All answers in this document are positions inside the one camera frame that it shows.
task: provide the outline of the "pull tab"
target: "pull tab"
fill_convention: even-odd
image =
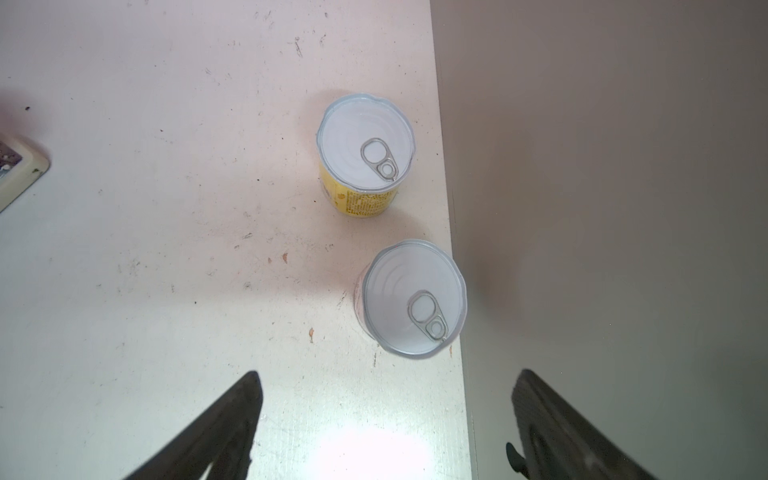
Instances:
[[[366,147],[374,142],[384,145],[386,150],[384,158],[376,162],[372,162],[366,157]],[[366,143],[362,144],[362,147],[360,147],[360,156],[362,157],[362,161],[366,162],[366,164],[368,164],[368,166],[371,167],[383,180],[393,182],[397,178],[398,172],[395,158],[392,156],[392,152],[389,151],[389,145],[387,145],[381,138],[371,138]]]
[[[430,339],[443,342],[448,336],[448,324],[437,299],[427,290],[419,290],[408,300],[408,316]]]

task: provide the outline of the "white can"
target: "white can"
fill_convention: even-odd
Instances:
[[[424,240],[385,248],[357,279],[355,314],[383,349],[427,358],[450,344],[467,316],[467,289],[456,263]]]

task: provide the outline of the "gray floor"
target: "gray floor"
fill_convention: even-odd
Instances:
[[[522,367],[660,478],[768,475],[763,5],[433,0],[476,478]]]

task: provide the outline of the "pull ring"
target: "pull ring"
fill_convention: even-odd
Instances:
[[[414,304],[423,297],[432,301],[434,310],[425,319],[416,319],[413,313]],[[445,323],[445,317],[440,310],[437,299],[428,290],[419,290],[408,300],[408,316],[414,325],[416,325],[427,337],[437,343],[445,341],[448,336],[448,324]]]
[[[368,160],[368,157],[366,157],[366,147],[375,142],[378,142],[384,146],[386,154],[380,161],[372,162]],[[371,167],[373,171],[375,171],[376,174],[379,175],[383,180],[393,182],[397,178],[398,171],[395,158],[392,156],[392,152],[389,151],[389,145],[387,145],[386,142],[381,138],[371,138],[366,143],[362,144],[362,147],[360,147],[360,156],[362,157],[362,161],[366,162],[366,164]]]

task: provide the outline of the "can rim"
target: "can rim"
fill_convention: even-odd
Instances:
[[[374,102],[384,104],[386,107],[393,109],[397,113],[397,115],[399,115],[401,119],[405,122],[406,127],[408,128],[408,131],[411,134],[411,157],[408,159],[408,166],[406,167],[405,171],[403,171],[402,175],[400,175],[400,178],[397,178],[391,184],[385,185],[383,187],[379,187],[379,188],[356,187],[350,184],[349,182],[345,181],[341,177],[339,177],[339,175],[335,171],[333,171],[330,164],[328,163],[325,152],[323,151],[323,146],[320,143],[320,136],[323,133],[323,130],[325,129],[326,120],[328,119],[328,117],[333,113],[333,111],[339,105],[356,98],[365,98],[368,100],[372,100]],[[328,108],[326,108],[326,111],[323,114],[323,121],[320,122],[320,127],[317,129],[317,134],[315,135],[315,143],[317,144],[317,151],[320,154],[320,162],[323,164],[323,168],[325,168],[328,171],[330,176],[333,177],[334,180],[342,184],[344,187],[347,187],[350,190],[353,190],[355,192],[360,192],[361,194],[383,194],[391,190],[395,190],[397,187],[400,186],[402,181],[405,180],[405,178],[408,176],[408,173],[411,171],[411,167],[413,165],[413,158],[416,155],[415,134],[413,132],[413,127],[411,126],[411,122],[408,120],[408,117],[406,117],[406,115],[402,113],[402,111],[399,108],[397,108],[397,105],[393,104],[391,101],[387,100],[386,98],[375,97],[371,94],[365,94],[365,93],[344,95],[343,97],[337,98],[335,101],[333,101],[333,103],[328,105]]]
[[[440,257],[442,257],[443,260],[446,261],[446,263],[451,267],[451,270],[453,270],[453,273],[455,274],[455,278],[458,281],[460,290],[461,290],[461,296],[463,298],[462,301],[462,308],[458,313],[458,322],[456,322],[456,327],[454,328],[453,332],[451,332],[450,335],[448,335],[443,342],[438,344],[434,349],[429,350],[425,353],[408,353],[403,352],[400,349],[397,349],[394,347],[391,343],[384,340],[381,335],[379,335],[379,332],[376,331],[376,328],[373,326],[373,324],[370,322],[370,314],[368,311],[368,303],[366,302],[366,295],[368,293],[368,280],[371,276],[371,272],[376,267],[376,264],[379,262],[379,260],[382,259],[387,253],[391,252],[395,248],[402,247],[405,245],[418,245],[420,247],[426,247],[433,252],[437,253]],[[376,258],[373,259],[371,262],[370,267],[368,267],[368,271],[366,272],[366,276],[362,281],[362,285],[360,287],[362,289],[361,297],[362,297],[362,311],[364,313],[363,321],[366,323],[366,326],[368,327],[368,330],[373,336],[373,338],[376,339],[377,342],[379,342],[379,345],[386,350],[387,352],[394,353],[396,355],[405,356],[412,359],[425,359],[429,358],[430,356],[435,355],[440,350],[444,349],[446,346],[453,343],[453,341],[458,337],[459,333],[464,329],[465,321],[467,320],[467,285],[464,281],[464,276],[462,275],[461,271],[458,269],[458,266],[456,265],[456,262],[440,247],[435,245],[434,243],[428,242],[426,240],[418,240],[418,239],[408,239],[403,240],[402,242],[398,242],[390,247],[385,248],[384,250],[380,251],[378,255],[376,255]]]

